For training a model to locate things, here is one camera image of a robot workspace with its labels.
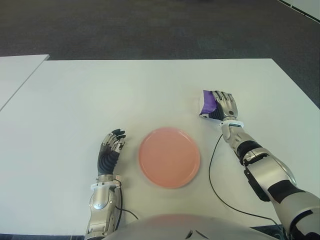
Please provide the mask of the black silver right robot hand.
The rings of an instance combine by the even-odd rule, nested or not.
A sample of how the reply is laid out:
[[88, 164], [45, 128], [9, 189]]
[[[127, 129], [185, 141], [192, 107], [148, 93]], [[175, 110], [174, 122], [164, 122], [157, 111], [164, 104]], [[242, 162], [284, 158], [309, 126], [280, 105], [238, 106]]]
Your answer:
[[199, 116], [219, 121], [237, 120], [238, 108], [231, 93], [203, 90]]

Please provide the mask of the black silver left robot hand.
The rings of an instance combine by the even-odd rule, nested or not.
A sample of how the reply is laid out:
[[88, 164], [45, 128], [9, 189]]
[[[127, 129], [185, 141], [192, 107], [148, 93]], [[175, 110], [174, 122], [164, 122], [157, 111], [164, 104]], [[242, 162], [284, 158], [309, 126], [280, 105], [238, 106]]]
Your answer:
[[125, 145], [126, 132], [115, 129], [103, 139], [97, 160], [98, 176], [113, 175], [120, 152]]

